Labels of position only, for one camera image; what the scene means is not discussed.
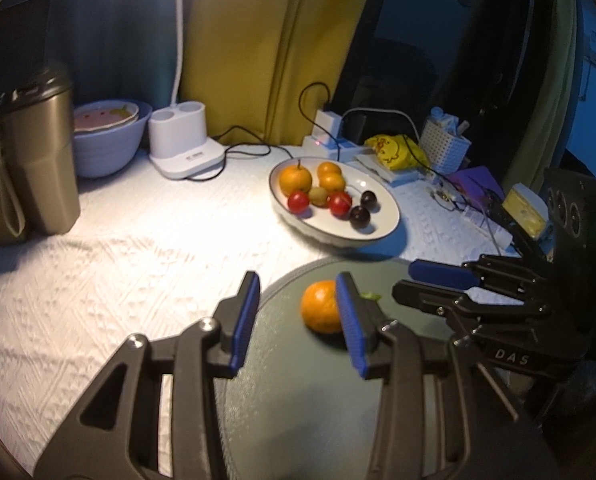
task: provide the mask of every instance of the yellow curtain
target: yellow curtain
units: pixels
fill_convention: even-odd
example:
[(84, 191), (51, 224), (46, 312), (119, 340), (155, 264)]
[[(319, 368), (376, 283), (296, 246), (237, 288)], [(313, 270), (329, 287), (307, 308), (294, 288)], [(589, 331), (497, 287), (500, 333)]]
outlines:
[(503, 180), (503, 188), (522, 182), (539, 192), (565, 121), (576, 57), (576, 0), (555, 0), (552, 40), (542, 88), (520, 148)]
[[(300, 144), (311, 131), (300, 91), (316, 80), (334, 91), (365, 2), (191, 0), (182, 98), (206, 104), (210, 135), (239, 124), (272, 144)], [(307, 114), (325, 99), (312, 88)], [(234, 132), (224, 140), (252, 139)]]

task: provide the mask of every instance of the white plate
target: white plate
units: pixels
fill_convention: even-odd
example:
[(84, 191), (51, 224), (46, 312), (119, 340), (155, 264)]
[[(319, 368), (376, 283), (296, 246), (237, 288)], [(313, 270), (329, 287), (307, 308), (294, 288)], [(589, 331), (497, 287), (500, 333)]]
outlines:
[(76, 108), (73, 112), (75, 133), (100, 132), (130, 124), (138, 118), (140, 108), (128, 101), (97, 101)]
[[(326, 162), (325, 158), (302, 157), (300, 164), (311, 172), (313, 186), (318, 185), (318, 166)], [(351, 222), (338, 219), (326, 208), (309, 206), (309, 210), (296, 216), (287, 209), (287, 199), (280, 190), (278, 179), (281, 171), (298, 163), (293, 158), (278, 164), (269, 174), (271, 204), (274, 211), (292, 227), (303, 235), (324, 244), (339, 248), (360, 248), (389, 236), (400, 224), (400, 209), (393, 195), (378, 180), (356, 168), (337, 162), (347, 181), (347, 192), (353, 199), (353, 206), (360, 205), (360, 197), (364, 191), (373, 191), (378, 198), (379, 208), (371, 213), (371, 224), (364, 230), (351, 227)]]

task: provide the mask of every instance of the curtain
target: curtain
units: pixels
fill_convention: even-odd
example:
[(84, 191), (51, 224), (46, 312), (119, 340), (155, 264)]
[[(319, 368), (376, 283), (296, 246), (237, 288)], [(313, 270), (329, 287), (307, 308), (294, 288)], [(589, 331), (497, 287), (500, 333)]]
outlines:
[(543, 169), (552, 162), (569, 107), (578, 25), (576, 0), (555, 0), (544, 81), (527, 131), (503, 180), (505, 192), (518, 182), (540, 191)]
[[(233, 124), (273, 144), (300, 144), (311, 125), (300, 115), (305, 86), (335, 90), (366, 0), (190, 0), (181, 96), (207, 106), (211, 135)], [(312, 88), (313, 117), (326, 100)], [(251, 141), (242, 132), (225, 142)]]
[(76, 105), (133, 98), (168, 106), (175, 0), (51, 0), (46, 58), (68, 66)]

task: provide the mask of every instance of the desk lamp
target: desk lamp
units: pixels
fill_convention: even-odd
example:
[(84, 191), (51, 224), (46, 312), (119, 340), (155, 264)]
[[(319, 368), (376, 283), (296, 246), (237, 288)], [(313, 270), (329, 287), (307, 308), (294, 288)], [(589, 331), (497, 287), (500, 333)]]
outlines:
[(156, 169), (171, 180), (181, 180), (217, 166), (224, 147), (207, 137), (204, 104), (177, 102), (183, 62), (183, 0), (175, 0), (177, 64), (171, 105), (153, 112), (148, 122), (149, 158)]

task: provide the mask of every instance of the blue curtain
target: blue curtain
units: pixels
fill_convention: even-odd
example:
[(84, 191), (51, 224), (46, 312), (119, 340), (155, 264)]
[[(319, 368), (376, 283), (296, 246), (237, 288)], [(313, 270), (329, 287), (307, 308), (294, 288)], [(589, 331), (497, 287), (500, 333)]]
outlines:
[[(0, 8), (25, 0), (3, 0)], [(47, 62), (62, 62), (75, 104), (133, 98), (169, 104), (175, 0), (51, 0)]]

